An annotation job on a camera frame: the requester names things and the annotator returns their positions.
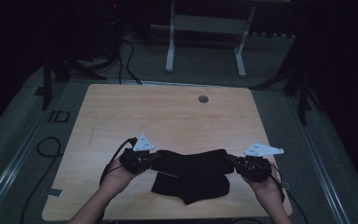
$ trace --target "folded black garment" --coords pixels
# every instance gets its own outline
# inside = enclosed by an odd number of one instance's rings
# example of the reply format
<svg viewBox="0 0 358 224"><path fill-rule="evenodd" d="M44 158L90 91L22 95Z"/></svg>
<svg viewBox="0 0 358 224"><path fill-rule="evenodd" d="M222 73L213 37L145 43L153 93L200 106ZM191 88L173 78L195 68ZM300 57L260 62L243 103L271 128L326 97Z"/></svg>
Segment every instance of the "folded black garment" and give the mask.
<svg viewBox="0 0 358 224"><path fill-rule="evenodd" d="M225 175L189 181L158 173L152 192L179 197L183 200L185 205L189 205L197 201L227 195L229 193L229 181Z"/></svg>
<svg viewBox="0 0 358 224"><path fill-rule="evenodd" d="M192 155L181 155L169 150L159 150L157 153L161 155L161 158L153 162L151 169L183 180L234 172L234 164L226 160L225 149Z"/></svg>

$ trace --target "table top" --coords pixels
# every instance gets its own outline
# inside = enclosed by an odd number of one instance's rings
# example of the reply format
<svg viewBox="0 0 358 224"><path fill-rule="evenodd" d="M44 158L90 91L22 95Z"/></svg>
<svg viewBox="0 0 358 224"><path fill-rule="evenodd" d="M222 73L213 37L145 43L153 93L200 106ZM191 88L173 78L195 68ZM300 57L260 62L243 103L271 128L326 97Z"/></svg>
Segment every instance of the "table top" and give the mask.
<svg viewBox="0 0 358 224"><path fill-rule="evenodd" d="M200 96L209 101L201 103ZM242 88L90 85L62 157L44 220L69 220L98 188L104 166L128 138L145 133L155 149L188 155L224 148L243 156L253 142L269 144L252 93ZM227 175L224 197L184 205L151 192L156 171L134 178L106 208L106 219L173 219L267 216L250 187ZM289 200L284 208L292 213Z"/></svg>

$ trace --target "person's right arm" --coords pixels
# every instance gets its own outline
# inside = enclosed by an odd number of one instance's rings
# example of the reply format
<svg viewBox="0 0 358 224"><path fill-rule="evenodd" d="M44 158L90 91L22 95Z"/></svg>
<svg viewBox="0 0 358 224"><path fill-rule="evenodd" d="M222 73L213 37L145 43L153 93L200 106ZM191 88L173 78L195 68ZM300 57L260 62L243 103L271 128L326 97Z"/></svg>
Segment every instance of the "person's right arm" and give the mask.
<svg viewBox="0 0 358 224"><path fill-rule="evenodd" d="M277 178L277 171L274 168L272 169L272 176ZM250 185L255 192L255 197L258 202L266 210L275 224L292 223L286 211L284 211L281 192L271 178L266 179L262 183L252 182L244 176L242 178Z"/></svg>

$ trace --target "human arm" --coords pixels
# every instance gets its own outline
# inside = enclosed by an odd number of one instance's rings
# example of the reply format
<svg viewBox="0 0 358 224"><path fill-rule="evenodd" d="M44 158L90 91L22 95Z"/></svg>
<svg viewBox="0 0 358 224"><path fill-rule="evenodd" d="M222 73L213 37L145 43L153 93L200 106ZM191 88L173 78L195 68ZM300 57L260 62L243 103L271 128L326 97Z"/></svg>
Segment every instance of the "human arm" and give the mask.
<svg viewBox="0 0 358 224"><path fill-rule="evenodd" d="M77 211L69 223L95 223L110 201L122 192L133 178L136 177L136 175L129 173L123 167L118 168L119 166L121 166L119 159L112 162L109 170L117 169L104 177L101 186Z"/></svg>
<svg viewBox="0 0 358 224"><path fill-rule="evenodd" d="M272 176L277 178L277 171L272 169ZM271 177L262 183L255 183L242 176L255 192L255 197L261 206L266 210L275 224L291 224L289 216L284 211L280 189Z"/></svg>

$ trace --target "wooden table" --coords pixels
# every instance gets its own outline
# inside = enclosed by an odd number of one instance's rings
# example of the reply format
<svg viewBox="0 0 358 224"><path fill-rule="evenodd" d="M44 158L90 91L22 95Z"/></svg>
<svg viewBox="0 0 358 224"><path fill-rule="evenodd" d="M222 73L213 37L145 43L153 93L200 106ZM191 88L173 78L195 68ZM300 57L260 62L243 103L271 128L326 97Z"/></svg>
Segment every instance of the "wooden table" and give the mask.
<svg viewBox="0 0 358 224"><path fill-rule="evenodd" d="M199 97L209 98L201 103ZM225 148L243 156L254 141L268 144L251 92L240 88L91 85L48 197L45 220L68 220L98 188L104 166L128 138L145 133L156 149L195 154ZM260 217L267 214L250 187L227 175L227 196L184 205L150 190L157 172L137 176L106 208L106 219ZM292 207L285 200L288 214Z"/></svg>

